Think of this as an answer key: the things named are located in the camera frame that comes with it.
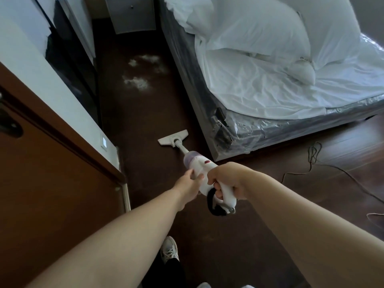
sneaker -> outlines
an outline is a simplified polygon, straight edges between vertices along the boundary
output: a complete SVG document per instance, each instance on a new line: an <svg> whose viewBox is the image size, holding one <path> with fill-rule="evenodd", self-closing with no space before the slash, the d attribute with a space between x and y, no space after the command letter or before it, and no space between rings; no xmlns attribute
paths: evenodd
<svg viewBox="0 0 384 288"><path fill-rule="evenodd" d="M170 259L177 259L179 261L179 254L177 253L177 245L173 237L166 237L160 248L161 259L164 264Z"/></svg>
<svg viewBox="0 0 384 288"><path fill-rule="evenodd" d="M209 285L207 282L201 283L197 288L211 288L211 285Z"/></svg>

vacuum cleaner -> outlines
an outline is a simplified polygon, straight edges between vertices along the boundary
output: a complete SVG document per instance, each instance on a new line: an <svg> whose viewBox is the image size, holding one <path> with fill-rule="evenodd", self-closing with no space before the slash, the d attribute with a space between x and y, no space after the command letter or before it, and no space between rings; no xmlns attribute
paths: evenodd
<svg viewBox="0 0 384 288"><path fill-rule="evenodd" d="M222 182L218 181L221 190L223 192L223 200L220 200L215 195L215 188L213 185L208 185L207 174L211 169L217 167L217 165L195 151L189 151L183 146L183 140L188 136L188 131L183 130L175 134L168 135L158 140L161 145L171 145L172 147L178 147L184 154L184 165L187 169L194 170L194 176L204 174L203 183L200 186L199 191L207 197L208 209L215 216L225 216L229 213L235 213L235 206L237 199L233 195L233 188L229 187Z"/></svg>

door frame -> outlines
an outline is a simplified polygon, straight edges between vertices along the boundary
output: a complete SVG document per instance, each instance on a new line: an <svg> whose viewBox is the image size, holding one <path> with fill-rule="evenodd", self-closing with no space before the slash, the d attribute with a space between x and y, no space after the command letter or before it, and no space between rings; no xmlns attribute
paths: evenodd
<svg viewBox="0 0 384 288"><path fill-rule="evenodd" d="M118 184L125 176L0 62L0 103L33 123Z"/></svg>

cable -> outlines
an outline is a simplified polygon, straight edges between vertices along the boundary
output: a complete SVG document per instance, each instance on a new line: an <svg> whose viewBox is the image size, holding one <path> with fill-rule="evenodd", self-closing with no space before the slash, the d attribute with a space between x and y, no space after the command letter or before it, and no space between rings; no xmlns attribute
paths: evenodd
<svg viewBox="0 0 384 288"><path fill-rule="evenodd" d="M318 166L324 166L324 167L332 167L332 168L335 168L335 169L338 169L340 171L342 171L344 174L346 174L349 178L351 178L361 189L361 191L369 196L372 196L373 198L375 198L376 200L380 201L381 203L384 204L384 200L382 200L380 197L377 197L375 194L373 194L372 192L370 192L366 187L364 187L356 178L354 178L348 171L346 170L343 170L342 168L338 167L338 166L335 166L335 165L330 165L330 164L324 164L323 162L321 162L319 159L318 159L318 156L320 154L320 151L321 149L323 148L323 145L321 144L321 142L319 141L316 141L313 145L311 145L309 148L308 148L308 163L310 164L310 169L308 170L308 172L306 173L293 173L293 172L286 172L283 174L283 178L281 179L281 183L283 184L284 183L284 179L285 179L285 176L286 175L306 175L308 173L310 173L310 171L312 170L312 167L313 165L318 165ZM376 225L377 227L379 227L380 229L384 230L382 227L378 226L376 223L374 223L370 218L369 216L370 215L376 215L376 216L384 216L384 213L381 214L381 213L368 213L366 216L368 218L368 220Z"/></svg>
<svg viewBox="0 0 384 288"><path fill-rule="evenodd" d="M376 225L378 228L384 230L384 228L382 228L380 225L377 225L376 223L374 223L374 222L369 218L370 215L384 216L384 214L383 214L383 213L368 213L368 214L367 214L367 218L368 218L368 220L369 220L372 224L374 224L374 225Z"/></svg>

person's left hand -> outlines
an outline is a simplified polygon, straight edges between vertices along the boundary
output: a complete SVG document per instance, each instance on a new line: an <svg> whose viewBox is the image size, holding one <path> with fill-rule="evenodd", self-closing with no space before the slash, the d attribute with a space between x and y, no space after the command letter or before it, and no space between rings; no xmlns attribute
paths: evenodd
<svg viewBox="0 0 384 288"><path fill-rule="evenodd" d="M172 190L179 193L180 211L184 209L185 204L194 200L199 193L200 185L204 179L204 175L200 174L195 180L191 179L193 169L187 170L185 174L180 177L173 186Z"/></svg>

